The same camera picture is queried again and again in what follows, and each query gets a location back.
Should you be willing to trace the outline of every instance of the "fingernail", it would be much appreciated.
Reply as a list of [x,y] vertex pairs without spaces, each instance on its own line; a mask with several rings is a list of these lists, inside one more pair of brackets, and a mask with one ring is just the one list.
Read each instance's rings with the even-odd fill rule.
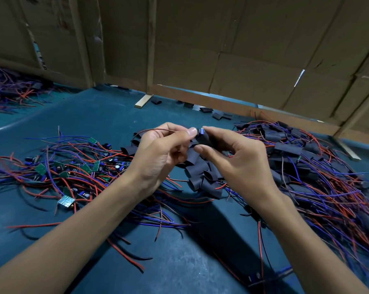
[[192,128],[190,128],[190,129],[188,129],[187,130],[187,133],[189,134],[189,135],[196,135],[197,134],[197,129],[196,128],[194,128],[194,127],[192,127]]

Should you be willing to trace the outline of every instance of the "blue floor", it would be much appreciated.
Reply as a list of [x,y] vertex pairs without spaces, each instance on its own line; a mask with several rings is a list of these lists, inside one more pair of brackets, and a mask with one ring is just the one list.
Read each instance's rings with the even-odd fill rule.
[[[0,154],[23,158],[38,152],[44,143],[24,137],[50,137],[58,126],[65,135],[87,135],[113,148],[129,145],[133,132],[156,127],[166,121],[186,127],[203,125],[233,128],[233,122],[217,121],[204,114],[183,107],[175,100],[161,98],[162,103],[148,102],[142,109],[134,104],[144,94],[123,92],[115,88],[103,91],[89,89],[76,95],[60,96],[44,108],[28,110],[17,117],[0,116]],[[350,162],[358,171],[369,171],[369,150],[358,153],[362,162]],[[175,168],[171,177],[186,179],[184,171]],[[191,192],[183,183],[185,192]],[[28,247],[50,228],[33,228],[9,232],[8,225],[59,222],[70,216],[60,212],[54,217],[55,201],[36,201],[18,189],[0,190],[0,266]],[[199,219],[197,231],[216,252],[230,260],[244,274],[260,271],[257,223],[251,217],[240,216],[244,210],[236,202],[215,200],[207,208],[184,210]],[[126,248],[139,255],[154,257],[142,262],[144,274],[128,263],[114,249],[104,243],[92,260],[68,289],[72,293],[247,293],[226,271],[195,235],[174,229],[163,229],[154,242],[158,228],[125,223],[121,232],[132,242]],[[270,230],[264,229],[266,250],[274,270],[289,265],[280,245]],[[266,274],[270,268],[267,264]],[[279,284],[277,293],[303,293],[291,275]]]

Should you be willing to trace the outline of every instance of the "right hand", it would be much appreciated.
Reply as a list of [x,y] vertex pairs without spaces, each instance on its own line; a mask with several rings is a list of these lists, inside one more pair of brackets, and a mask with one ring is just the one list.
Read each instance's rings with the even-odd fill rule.
[[[203,128],[209,136],[216,138],[218,147],[196,145],[194,150],[217,167],[233,191],[257,211],[267,208],[275,199],[280,201],[282,194],[271,176],[263,142],[226,129]],[[222,150],[229,150],[234,155],[226,157],[220,152]]]

